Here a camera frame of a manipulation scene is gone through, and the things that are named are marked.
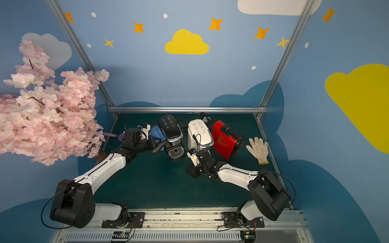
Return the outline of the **blue grey cleaning cloth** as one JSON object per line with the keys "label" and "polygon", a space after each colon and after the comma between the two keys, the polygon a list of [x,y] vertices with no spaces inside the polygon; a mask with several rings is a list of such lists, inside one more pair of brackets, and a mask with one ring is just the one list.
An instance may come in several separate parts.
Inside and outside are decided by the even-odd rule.
{"label": "blue grey cleaning cloth", "polygon": [[165,135],[162,133],[160,127],[154,126],[151,128],[151,130],[149,131],[149,139],[151,139],[151,138],[153,138],[153,140],[155,142],[155,147],[152,150],[152,152],[157,153],[159,151],[163,151],[167,139],[166,139]]}

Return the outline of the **black coffee machine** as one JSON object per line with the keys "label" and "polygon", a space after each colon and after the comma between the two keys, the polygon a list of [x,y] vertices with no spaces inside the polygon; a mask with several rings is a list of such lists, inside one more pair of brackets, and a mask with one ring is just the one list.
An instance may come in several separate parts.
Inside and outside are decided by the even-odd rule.
{"label": "black coffee machine", "polygon": [[175,117],[171,114],[161,116],[158,120],[162,134],[166,138],[165,151],[169,159],[176,161],[184,156],[182,144],[183,133]]}

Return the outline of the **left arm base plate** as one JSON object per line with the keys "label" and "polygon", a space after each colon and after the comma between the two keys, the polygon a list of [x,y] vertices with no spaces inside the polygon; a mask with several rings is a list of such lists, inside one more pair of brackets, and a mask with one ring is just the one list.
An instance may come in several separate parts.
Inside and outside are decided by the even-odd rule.
{"label": "left arm base plate", "polygon": [[102,228],[111,229],[131,229],[142,228],[145,218],[145,212],[126,212],[121,214],[117,220],[105,220],[102,223]]}

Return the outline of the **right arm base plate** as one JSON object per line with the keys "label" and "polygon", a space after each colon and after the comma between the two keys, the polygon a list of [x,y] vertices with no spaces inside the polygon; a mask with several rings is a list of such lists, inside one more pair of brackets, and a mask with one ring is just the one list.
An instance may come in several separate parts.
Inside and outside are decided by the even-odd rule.
{"label": "right arm base plate", "polygon": [[253,220],[246,219],[238,212],[222,212],[221,214],[224,226],[227,228],[247,227],[247,228],[264,228],[263,217],[258,217]]}

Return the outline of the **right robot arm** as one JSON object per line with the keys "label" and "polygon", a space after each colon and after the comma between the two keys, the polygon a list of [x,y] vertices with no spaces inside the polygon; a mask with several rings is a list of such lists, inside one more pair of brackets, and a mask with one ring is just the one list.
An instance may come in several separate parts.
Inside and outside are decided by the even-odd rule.
{"label": "right robot arm", "polygon": [[248,171],[216,161],[209,151],[190,149],[187,156],[192,165],[188,173],[197,178],[204,174],[211,180],[234,184],[250,192],[252,200],[243,204],[238,213],[247,221],[265,217],[276,221],[292,200],[290,192],[272,171]]}

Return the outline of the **white coffee machine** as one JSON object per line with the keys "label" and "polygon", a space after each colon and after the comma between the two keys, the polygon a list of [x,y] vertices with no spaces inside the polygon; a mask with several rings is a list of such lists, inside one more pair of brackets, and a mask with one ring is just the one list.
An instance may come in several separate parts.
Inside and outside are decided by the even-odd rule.
{"label": "white coffee machine", "polygon": [[188,123],[187,128],[188,150],[194,148],[200,150],[209,150],[214,145],[214,139],[207,125],[202,119],[195,119]]}

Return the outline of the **red coffee machine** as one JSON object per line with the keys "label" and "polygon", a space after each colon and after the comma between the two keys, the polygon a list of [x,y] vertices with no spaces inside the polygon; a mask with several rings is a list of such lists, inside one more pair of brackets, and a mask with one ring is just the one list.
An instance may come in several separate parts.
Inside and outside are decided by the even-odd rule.
{"label": "red coffee machine", "polygon": [[221,120],[214,123],[211,134],[214,139],[213,148],[226,160],[244,145],[244,139]]}

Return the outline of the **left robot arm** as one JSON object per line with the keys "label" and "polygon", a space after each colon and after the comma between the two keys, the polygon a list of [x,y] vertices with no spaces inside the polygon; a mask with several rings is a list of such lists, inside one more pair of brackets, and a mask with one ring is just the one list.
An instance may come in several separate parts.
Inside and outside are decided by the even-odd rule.
{"label": "left robot arm", "polygon": [[149,138],[150,130],[150,125],[126,130],[122,145],[101,163],[73,180],[62,180],[53,196],[50,219],[76,228],[83,228],[92,222],[106,222],[117,228],[127,227],[130,223],[128,208],[117,204],[97,204],[94,194],[139,153],[156,147],[155,139]]}

